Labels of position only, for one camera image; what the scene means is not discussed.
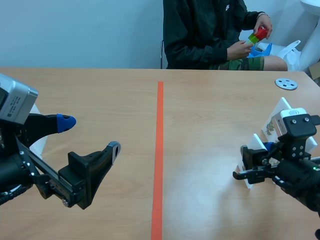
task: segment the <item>wooden table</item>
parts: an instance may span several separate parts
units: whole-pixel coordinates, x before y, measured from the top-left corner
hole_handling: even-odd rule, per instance
[[[36,187],[0,208],[3,240],[150,240],[157,86],[164,82],[163,239],[315,239],[316,213],[271,181],[248,190],[232,172],[280,97],[320,115],[320,88],[302,72],[0,68],[35,87],[43,114],[77,119],[49,137],[55,169],[67,153],[122,150],[86,210],[42,199]],[[286,91],[276,78],[299,87]],[[315,139],[320,143],[319,134]],[[320,149],[314,156],[320,155]]]

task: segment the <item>plastic bag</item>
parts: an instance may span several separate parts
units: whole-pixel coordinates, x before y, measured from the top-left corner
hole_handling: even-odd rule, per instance
[[[251,53],[249,54],[248,58],[257,58],[257,57],[266,57],[270,56],[272,49],[272,43],[270,43],[264,51],[259,51],[256,49],[256,46],[253,46],[251,48]]]
[[[301,52],[296,49],[296,46],[298,46],[300,43],[301,41],[297,40],[288,46],[279,46],[273,44],[270,56],[278,56],[285,60],[286,64],[288,65],[288,71],[299,71]],[[259,43],[258,48],[264,50],[267,48],[267,45],[267,43]]]

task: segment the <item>black joint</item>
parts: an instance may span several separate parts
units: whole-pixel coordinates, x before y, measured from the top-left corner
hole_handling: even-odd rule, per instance
[[[311,120],[314,123],[314,125],[320,125],[320,116],[318,115],[311,116]]]

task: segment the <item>hand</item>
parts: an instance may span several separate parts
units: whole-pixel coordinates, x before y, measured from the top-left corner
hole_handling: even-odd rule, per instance
[[[265,29],[267,29],[268,34],[266,35],[266,39],[269,39],[270,34],[272,33],[272,22],[270,20],[270,17],[268,17],[267,15],[262,15],[258,18],[254,27],[254,34],[258,32],[258,29],[260,27],[264,27]]]
[[[245,59],[251,53],[253,44],[245,44],[246,41],[238,41],[227,49],[227,60]]]

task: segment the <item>blue gripper tip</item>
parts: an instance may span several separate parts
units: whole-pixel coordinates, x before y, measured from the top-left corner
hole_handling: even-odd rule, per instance
[[[73,116],[56,115],[56,129],[58,134],[72,129],[76,123],[77,121]]]

